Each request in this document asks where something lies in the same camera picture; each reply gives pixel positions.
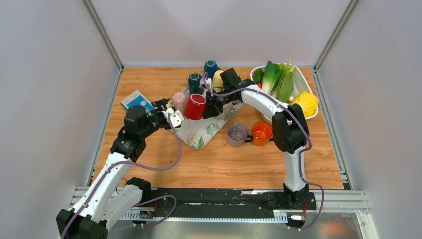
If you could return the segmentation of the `red mug black handle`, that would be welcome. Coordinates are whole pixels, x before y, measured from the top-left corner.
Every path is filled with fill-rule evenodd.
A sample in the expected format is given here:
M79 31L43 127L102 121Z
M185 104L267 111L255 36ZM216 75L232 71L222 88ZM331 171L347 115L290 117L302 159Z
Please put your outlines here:
M190 94L183 114L189 120L201 120L206 107L207 101L204 96L196 93Z

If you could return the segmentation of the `purple mug black handle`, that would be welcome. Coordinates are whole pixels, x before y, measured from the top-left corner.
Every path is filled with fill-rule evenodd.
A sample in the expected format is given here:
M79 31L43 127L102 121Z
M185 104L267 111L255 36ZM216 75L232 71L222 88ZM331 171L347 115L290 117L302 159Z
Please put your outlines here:
M248 134L247 129L240 123L232 123L227 127L227 144L239 148L245 143L252 142L253 137Z

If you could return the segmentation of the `orange mug black handle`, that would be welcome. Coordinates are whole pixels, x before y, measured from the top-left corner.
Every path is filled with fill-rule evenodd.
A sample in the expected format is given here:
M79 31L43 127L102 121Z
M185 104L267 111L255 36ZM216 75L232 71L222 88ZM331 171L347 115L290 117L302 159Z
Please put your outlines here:
M272 139L273 131L269 124L258 122L252 127L252 143L255 146L265 146Z

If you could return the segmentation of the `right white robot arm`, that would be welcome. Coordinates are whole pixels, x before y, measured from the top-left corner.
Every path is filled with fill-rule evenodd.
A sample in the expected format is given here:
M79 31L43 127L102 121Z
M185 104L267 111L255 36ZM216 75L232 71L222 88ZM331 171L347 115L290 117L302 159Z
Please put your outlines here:
M221 73L223 88L218 93L206 82L208 74L203 73L208 103L205 116L214 117L222 113L223 105L239 100L249 104L272 121L272 139L283 153L285 181L284 202L290 208L297 208L309 192L304 174L304 152L312 146L309 130L298 104L289 105L264 92L251 79L241 79L233 68Z

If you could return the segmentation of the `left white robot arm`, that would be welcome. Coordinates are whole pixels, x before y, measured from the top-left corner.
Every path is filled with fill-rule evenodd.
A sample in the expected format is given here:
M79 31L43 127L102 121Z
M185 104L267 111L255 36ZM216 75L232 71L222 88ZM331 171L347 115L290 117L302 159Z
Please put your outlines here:
M62 239L106 239L131 207L150 204L150 183L139 178L130 180L116 197L112 195L132 166L139 166L137 160L146 148L146 138L161 128L174 130L180 126L183 118L168 102L166 98L152 102L149 113L141 105L126 110L124 126L99 175L72 208L62 209L56 217Z

